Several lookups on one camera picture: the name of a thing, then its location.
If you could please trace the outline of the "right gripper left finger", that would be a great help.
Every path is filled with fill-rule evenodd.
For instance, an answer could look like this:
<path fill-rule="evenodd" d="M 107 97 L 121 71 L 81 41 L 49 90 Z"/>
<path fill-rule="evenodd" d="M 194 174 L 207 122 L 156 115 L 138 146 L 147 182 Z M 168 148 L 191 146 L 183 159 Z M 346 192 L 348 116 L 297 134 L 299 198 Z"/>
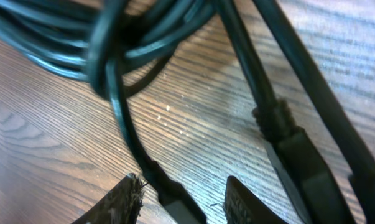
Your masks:
<path fill-rule="evenodd" d="M 139 175 L 129 173 L 72 224 L 136 224 L 145 185 Z"/>

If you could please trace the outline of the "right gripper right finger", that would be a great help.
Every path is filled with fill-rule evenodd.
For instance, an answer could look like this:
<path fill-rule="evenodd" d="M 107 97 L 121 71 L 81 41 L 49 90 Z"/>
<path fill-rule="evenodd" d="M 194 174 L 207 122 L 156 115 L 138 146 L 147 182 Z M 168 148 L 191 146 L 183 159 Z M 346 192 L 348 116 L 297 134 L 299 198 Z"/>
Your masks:
<path fill-rule="evenodd" d="M 228 176 L 222 204 L 227 224 L 287 224 L 235 176 Z"/>

